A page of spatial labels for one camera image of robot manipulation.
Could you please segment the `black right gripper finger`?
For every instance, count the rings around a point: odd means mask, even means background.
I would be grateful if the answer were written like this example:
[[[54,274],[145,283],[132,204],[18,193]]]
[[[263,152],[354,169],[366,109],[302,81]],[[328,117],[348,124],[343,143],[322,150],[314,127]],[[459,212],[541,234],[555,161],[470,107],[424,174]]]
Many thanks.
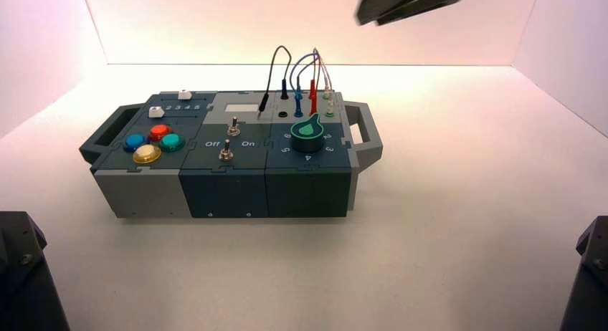
[[[385,25],[394,21],[409,18],[426,12],[434,11],[445,6],[456,4],[460,0],[412,0],[401,3],[400,5],[382,14],[377,20],[377,25]]]
[[[356,10],[356,20],[359,25],[379,21],[383,16],[412,0],[360,0]]]

